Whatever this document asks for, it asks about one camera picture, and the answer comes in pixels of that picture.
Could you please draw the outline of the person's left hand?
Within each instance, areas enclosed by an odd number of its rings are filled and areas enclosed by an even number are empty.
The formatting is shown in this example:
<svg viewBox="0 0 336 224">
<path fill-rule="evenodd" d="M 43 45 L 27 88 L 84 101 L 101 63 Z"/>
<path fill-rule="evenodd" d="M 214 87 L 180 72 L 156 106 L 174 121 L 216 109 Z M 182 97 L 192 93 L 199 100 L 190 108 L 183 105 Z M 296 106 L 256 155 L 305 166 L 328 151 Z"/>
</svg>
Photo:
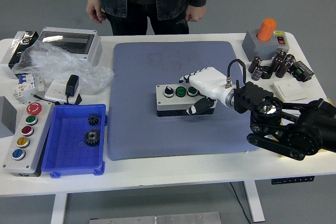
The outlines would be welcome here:
<svg viewBox="0 0 336 224">
<path fill-rule="evenodd" d="M 206 7 L 201 6 L 201 7 L 195 7 L 188 5 L 185 11 L 185 21 L 186 22 L 197 22 L 201 20 L 206 13 Z"/>
</svg>

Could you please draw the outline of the person's right hand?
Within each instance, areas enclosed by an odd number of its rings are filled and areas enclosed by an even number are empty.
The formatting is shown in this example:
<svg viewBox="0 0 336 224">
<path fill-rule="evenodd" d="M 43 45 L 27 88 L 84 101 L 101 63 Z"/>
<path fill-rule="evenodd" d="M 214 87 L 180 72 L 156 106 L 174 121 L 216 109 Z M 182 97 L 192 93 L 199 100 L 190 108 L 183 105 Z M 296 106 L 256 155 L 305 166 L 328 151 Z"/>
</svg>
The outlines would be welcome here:
<svg viewBox="0 0 336 224">
<path fill-rule="evenodd" d="M 100 0 L 87 0 L 86 12 L 89 18 L 97 24 L 101 24 L 106 19 Z"/>
</svg>

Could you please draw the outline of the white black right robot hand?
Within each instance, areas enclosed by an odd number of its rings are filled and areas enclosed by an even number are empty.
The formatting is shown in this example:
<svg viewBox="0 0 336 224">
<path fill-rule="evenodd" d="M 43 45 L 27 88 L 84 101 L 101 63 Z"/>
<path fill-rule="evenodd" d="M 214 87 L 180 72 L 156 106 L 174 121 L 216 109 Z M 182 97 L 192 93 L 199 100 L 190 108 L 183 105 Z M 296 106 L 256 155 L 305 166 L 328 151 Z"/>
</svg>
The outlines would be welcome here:
<svg viewBox="0 0 336 224">
<path fill-rule="evenodd" d="M 209 110 L 214 101 L 220 101 L 228 108 L 234 107 L 234 89 L 230 77 L 225 76 L 213 67 L 206 67 L 184 75 L 180 83 L 189 83 L 198 90 L 203 98 L 186 110 L 188 115 L 196 115 Z"/>
</svg>

